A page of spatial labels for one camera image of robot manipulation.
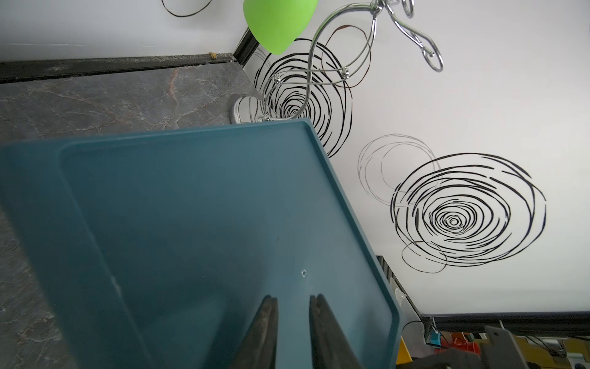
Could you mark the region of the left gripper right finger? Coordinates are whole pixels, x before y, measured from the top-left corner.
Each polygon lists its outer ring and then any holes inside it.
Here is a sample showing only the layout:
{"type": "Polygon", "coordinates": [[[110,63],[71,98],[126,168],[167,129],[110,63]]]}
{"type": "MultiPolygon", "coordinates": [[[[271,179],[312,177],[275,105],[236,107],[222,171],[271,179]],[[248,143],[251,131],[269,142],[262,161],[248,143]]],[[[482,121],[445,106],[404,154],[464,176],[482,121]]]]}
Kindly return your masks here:
{"type": "Polygon", "coordinates": [[[361,368],[324,295],[312,295],[309,304],[313,368],[361,368]]]}

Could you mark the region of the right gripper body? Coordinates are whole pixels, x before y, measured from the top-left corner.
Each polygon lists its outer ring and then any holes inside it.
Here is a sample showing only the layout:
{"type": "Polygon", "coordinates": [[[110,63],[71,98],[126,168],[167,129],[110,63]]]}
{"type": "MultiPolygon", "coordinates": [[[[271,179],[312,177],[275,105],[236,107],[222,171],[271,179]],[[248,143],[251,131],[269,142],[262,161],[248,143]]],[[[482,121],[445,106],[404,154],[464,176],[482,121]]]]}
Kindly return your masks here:
{"type": "Polygon", "coordinates": [[[501,324],[405,324],[402,368],[538,368],[527,361],[515,336],[501,324]]]}

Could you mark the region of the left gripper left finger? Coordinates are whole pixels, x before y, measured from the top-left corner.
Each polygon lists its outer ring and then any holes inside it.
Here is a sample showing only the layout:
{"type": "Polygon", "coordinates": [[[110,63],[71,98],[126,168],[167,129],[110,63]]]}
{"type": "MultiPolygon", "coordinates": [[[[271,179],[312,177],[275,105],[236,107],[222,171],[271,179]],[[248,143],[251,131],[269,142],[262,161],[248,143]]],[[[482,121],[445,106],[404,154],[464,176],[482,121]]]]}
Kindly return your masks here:
{"type": "Polygon", "coordinates": [[[229,368],[275,368],[278,321],[278,300],[267,295],[261,301],[229,368]]]}

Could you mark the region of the teal drawer cabinet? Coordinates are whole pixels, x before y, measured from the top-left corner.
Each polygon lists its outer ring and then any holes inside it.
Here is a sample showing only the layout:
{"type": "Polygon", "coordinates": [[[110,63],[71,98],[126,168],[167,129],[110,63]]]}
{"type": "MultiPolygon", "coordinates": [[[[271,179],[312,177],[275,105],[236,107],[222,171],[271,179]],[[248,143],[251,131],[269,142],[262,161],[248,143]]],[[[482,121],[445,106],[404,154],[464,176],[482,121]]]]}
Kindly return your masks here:
{"type": "Polygon", "coordinates": [[[309,368],[323,295],[391,368],[399,308],[304,120],[23,141],[1,205],[81,368],[226,368],[266,296],[279,368],[309,368]]]}

